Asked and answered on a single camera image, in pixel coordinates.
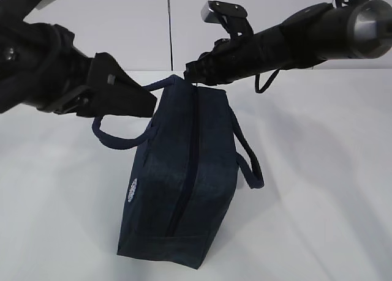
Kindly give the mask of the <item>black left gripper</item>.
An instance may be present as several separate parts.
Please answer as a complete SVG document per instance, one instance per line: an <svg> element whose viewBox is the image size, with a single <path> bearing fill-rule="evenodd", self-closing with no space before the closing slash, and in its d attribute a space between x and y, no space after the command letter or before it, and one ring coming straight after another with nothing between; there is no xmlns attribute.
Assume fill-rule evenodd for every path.
<svg viewBox="0 0 392 281"><path fill-rule="evenodd" d="M51 104L56 114L84 118L106 115L150 118L157 98L133 80L108 53L97 53L89 66L61 97Z"/></svg>

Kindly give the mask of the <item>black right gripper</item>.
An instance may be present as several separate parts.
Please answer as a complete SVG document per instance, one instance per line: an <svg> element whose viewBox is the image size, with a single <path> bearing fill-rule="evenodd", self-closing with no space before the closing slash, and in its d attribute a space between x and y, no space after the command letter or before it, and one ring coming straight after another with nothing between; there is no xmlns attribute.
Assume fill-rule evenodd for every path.
<svg viewBox="0 0 392 281"><path fill-rule="evenodd" d="M237 60L237 50L241 40L219 39L211 51L202 53L196 61L186 64L184 79L191 83L207 86L230 84L242 79L233 63Z"/></svg>

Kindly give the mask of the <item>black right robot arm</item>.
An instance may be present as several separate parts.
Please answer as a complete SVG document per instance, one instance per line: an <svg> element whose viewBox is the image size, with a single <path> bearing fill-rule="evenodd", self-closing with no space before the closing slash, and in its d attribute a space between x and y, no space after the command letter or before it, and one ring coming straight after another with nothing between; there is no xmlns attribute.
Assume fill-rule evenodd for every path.
<svg viewBox="0 0 392 281"><path fill-rule="evenodd" d="M254 32L246 9L238 4L208 1L202 19L221 25L228 38L188 62L184 78L207 86L230 84L248 77L265 92L283 70L308 69L329 60L377 59L391 50L391 5L383 0L334 0L306 7L282 23Z"/></svg>

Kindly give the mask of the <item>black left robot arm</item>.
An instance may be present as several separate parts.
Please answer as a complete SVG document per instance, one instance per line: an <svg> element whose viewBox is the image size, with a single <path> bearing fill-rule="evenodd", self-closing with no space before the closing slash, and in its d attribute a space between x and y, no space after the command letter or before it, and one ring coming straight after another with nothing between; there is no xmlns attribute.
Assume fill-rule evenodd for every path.
<svg viewBox="0 0 392 281"><path fill-rule="evenodd" d="M90 58L63 26L25 18L55 0L1 0L1 111L149 118L157 99L108 53Z"/></svg>

